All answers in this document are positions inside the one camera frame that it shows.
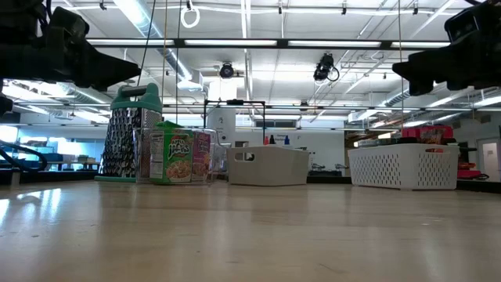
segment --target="white ceiling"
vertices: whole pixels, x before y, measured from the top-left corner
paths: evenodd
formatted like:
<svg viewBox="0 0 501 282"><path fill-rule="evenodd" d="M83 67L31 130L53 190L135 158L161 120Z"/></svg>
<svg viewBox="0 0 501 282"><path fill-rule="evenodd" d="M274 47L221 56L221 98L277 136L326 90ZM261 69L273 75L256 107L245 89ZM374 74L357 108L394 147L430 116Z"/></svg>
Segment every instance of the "white ceiling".
<svg viewBox="0 0 501 282"><path fill-rule="evenodd" d="M444 5L448 0L419 0L419 7L423 11L433 11ZM357 8L377 9L381 0L347 0L348 12L345 16L339 14L301 14L287 13L284 23L285 38L321 38L321 39L356 39L359 32L370 21L371 16L356 15L351 13ZM178 5L180 1L168 1L169 5ZM277 13L267 13L252 15L250 17L250 36L251 38L281 38L281 16L278 14L279 1L271 0L252 0L252 9L277 9ZM342 0L283 0L283 7L290 8L318 8L322 10L339 9ZM401 6L412 8L413 0L402 0ZM99 0L55 0L52 5L68 7L68 4L75 6L97 6ZM195 6L207 6L215 8L239 9L240 0L193 0ZM398 0L387 0L385 9L396 9ZM106 5L115 6L113 1L106 1ZM157 7L165 6L165 0L157 1ZM458 13L461 9L469 5L462 0L447 9L447 13ZM239 13L222 13L201 10L200 22L197 26L187 29L181 26L178 29L179 9L168 9L167 25L168 38L242 38L241 15ZM119 9L89 9L79 11L91 26L88 37L93 38L141 38L141 34L135 29L128 18ZM164 26L165 9L156 9L154 19L159 26ZM192 13L186 17L187 22L193 21ZM410 39L409 36L429 18L429 14L419 13L403 14L402 39ZM438 16L428 24L420 33L414 37L414 40L442 40L446 41L447 36L443 29L444 22L450 16ZM375 16L366 31L360 39L399 39L398 17L397 16ZM123 49L100 49L111 56L123 58ZM128 49L128 60L141 63L144 49ZM339 60L344 54L342 50L277 50L277 49L252 49L250 50L253 70L254 99L265 100L271 103L299 103L301 99L312 97L315 86L312 74L315 65L324 52L331 52L336 60ZM402 60L410 52L404 52ZM361 83L354 87L349 93L343 95L350 87L352 82L362 78L363 75L372 68L376 60L370 57L375 55L379 58L382 55L390 59L381 64L371 75L364 78ZM191 68L201 70L208 80L214 73L214 66L221 66L223 62L232 62L237 70L245 69L245 55L242 49L180 49L178 54L180 60ZM163 58L153 49L146 52L144 70L150 76L142 78L142 84L149 82L161 83ZM363 104L372 105L376 101L371 99L370 93L380 93L386 95L399 87L401 81L396 74L391 71L391 64L400 60L398 52L379 52L374 51L350 51L343 59L342 64L348 67L350 63L351 70L345 75L347 68L341 70L343 77L333 88L325 88L319 91L316 102L328 104L335 102L337 104ZM175 94L175 79L173 76L166 79L165 96ZM238 97L246 98L243 83L238 91ZM447 91L442 91L442 95L448 95ZM200 92L179 92L180 96L193 96L199 102L203 100ZM427 99L415 98L415 106L426 106Z"/></svg>

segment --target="cereal box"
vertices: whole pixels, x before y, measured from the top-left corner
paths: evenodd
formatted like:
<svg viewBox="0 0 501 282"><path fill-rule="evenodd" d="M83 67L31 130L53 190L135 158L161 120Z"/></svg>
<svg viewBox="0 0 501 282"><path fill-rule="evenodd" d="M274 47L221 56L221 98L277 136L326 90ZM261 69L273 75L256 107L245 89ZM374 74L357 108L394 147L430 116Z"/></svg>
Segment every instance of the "cereal box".
<svg viewBox="0 0 501 282"><path fill-rule="evenodd" d="M151 181L166 184L190 182L192 157L192 131L179 128L155 130L151 135Z"/></svg>
<svg viewBox="0 0 501 282"><path fill-rule="evenodd" d="M193 140L192 181L205 181L211 163L211 135L195 132Z"/></svg>

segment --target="green grater handle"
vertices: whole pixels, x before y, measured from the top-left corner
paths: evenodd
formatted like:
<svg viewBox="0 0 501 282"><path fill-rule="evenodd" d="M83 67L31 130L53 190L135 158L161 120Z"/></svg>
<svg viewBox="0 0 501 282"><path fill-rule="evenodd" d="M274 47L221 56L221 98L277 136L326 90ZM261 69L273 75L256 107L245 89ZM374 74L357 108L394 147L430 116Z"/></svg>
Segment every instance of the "green grater handle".
<svg viewBox="0 0 501 282"><path fill-rule="evenodd" d="M131 101L130 98L135 96L142 97L138 101ZM161 113L162 106L162 102L158 96L158 86L154 83L149 83L147 86L121 86L118 89L117 97L111 102L110 109L137 107Z"/></svg>

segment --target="door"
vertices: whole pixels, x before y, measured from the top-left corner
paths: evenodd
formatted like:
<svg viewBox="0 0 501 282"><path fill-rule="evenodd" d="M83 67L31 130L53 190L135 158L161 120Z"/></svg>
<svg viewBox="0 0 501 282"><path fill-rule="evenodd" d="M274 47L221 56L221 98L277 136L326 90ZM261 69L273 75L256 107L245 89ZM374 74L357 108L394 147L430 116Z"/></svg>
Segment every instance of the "door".
<svg viewBox="0 0 501 282"><path fill-rule="evenodd" d="M501 182L499 171L499 139L486 139L478 141L478 154L480 157L480 170L489 176L489 181Z"/></svg>

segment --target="white storage bin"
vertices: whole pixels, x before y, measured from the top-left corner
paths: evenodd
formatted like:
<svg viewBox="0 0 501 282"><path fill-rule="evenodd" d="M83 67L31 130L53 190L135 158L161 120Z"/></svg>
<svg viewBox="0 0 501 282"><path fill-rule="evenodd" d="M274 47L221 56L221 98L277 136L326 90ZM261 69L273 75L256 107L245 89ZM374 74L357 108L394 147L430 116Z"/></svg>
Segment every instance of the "white storage bin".
<svg viewBox="0 0 501 282"><path fill-rule="evenodd" d="M231 184L289 186L306 184L309 153L277 146L228 149Z"/></svg>
<svg viewBox="0 0 501 282"><path fill-rule="evenodd" d="M442 153L427 150L438 149ZM408 190L454 190L460 148L398 144L349 150L351 182Z"/></svg>

